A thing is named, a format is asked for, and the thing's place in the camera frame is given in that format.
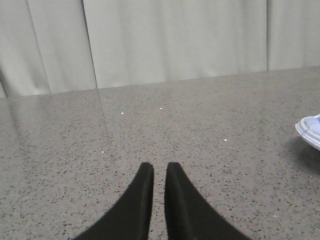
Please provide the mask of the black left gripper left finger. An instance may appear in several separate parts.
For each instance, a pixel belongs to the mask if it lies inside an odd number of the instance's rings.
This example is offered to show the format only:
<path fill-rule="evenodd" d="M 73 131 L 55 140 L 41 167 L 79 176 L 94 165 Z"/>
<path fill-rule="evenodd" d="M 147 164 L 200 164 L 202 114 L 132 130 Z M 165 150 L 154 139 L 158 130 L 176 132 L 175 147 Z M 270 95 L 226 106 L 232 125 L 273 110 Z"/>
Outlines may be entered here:
<path fill-rule="evenodd" d="M 113 207 L 76 240 L 147 240 L 153 204 L 154 168 L 148 162 L 139 169 Z"/>

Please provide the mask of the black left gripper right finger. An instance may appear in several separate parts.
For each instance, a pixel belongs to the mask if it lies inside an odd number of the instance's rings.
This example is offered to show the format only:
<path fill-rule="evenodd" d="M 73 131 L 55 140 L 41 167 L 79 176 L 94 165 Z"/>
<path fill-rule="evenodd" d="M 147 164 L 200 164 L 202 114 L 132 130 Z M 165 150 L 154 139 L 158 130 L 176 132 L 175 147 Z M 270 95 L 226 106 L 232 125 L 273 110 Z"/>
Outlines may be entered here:
<path fill-rule="evenodd" d="M 164 211 L 169 240 L 247 240 L 197 191 L 178 162 L 166 170 Z"/>

